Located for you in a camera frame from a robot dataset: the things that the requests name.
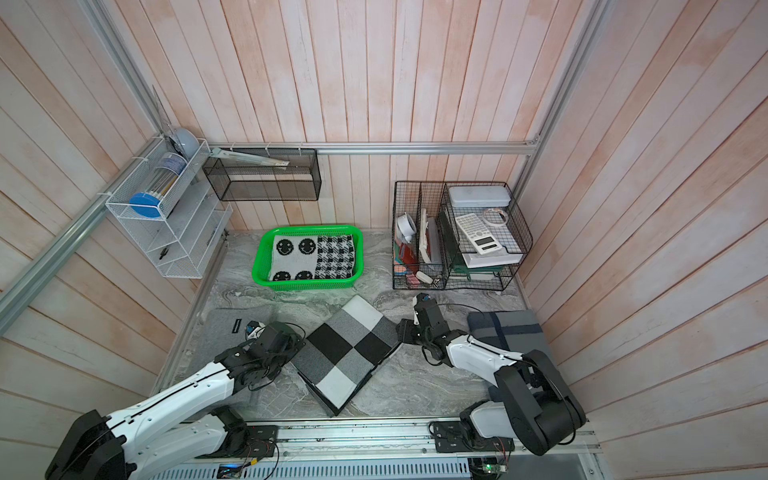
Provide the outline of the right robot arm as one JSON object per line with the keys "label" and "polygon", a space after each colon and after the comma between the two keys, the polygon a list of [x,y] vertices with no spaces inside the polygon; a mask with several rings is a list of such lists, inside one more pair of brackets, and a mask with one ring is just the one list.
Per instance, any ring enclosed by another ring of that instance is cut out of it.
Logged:
{"label": "right robot arm", "polygon": [[400,321],[397,335],[420,347],[429,365],[467,371],[496,389],[495,397],[462,412],[470,437],[516,438],[538,456],[573,443],[586,414],[550,358],[533,314],[471,307],[473,330],[465,332],[449,326],[442,306],[433,296],[418,294],[413,317]]}

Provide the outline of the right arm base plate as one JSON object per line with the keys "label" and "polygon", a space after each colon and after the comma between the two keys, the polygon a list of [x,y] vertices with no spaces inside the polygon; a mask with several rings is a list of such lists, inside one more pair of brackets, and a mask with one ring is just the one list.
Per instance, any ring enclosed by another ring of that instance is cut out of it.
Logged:
{"label": "right arm base plate", "polygon": [[434,440],[438,453],[498,452],[509,454],[515,451],[514,441],[509,438],[483,438],[467,421],[433,421],[428,431]]}

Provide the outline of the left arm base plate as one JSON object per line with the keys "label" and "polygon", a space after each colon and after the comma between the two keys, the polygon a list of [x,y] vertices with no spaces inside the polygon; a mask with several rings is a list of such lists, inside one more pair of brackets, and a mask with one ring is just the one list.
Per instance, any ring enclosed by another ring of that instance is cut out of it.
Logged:
{"label": "left arm base plate", "polygon": [[201,455],[205,459],[245,458],[261,460],[272,458],[276,453],[277,425],[246,426],[230,432],[222,446],[211,454]]}

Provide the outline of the black white checkered scarf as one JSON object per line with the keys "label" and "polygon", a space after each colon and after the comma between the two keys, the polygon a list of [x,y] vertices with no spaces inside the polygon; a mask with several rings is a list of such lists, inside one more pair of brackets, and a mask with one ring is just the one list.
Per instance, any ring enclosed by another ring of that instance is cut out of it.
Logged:
{"label": "black white checkered scarf", "polygon": [[400,344],[396,324],[355,296],[307,336],[292,364],[336,416]]}

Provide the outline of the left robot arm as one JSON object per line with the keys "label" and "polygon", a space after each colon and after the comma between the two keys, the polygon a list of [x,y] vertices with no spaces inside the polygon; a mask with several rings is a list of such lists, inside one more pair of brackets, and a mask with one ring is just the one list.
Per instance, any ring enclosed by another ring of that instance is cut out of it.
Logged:
{"label": "left robot arm", "polygon": [[249,457],[253,435],[223,400],[271,384],[305,344],[293,323],[255,322],[245,341],[130,407],[71,425],[47,479],[149,479],[200,456]]}

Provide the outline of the smiley houndstooth knit scarf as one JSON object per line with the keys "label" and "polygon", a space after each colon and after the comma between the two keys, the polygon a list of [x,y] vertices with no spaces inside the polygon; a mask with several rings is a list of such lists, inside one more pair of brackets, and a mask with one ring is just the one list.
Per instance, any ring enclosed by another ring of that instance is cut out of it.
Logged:
{"label": "smiley houndstooth knit scarf", "polygon": [[351,235],[277,236],[270,281],[340,280],[353,276],[356,249]]}

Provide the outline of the grey navy striped scarf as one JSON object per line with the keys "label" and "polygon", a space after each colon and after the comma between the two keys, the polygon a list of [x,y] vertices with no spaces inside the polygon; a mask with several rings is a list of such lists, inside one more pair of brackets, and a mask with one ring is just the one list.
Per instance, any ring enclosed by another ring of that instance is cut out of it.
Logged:
{"label": "grey navy striped scarf", "polygon": [[522,354],[538,350],[553,359],[542,327],[531,310],[471,312],[467,323],[474,341]]}

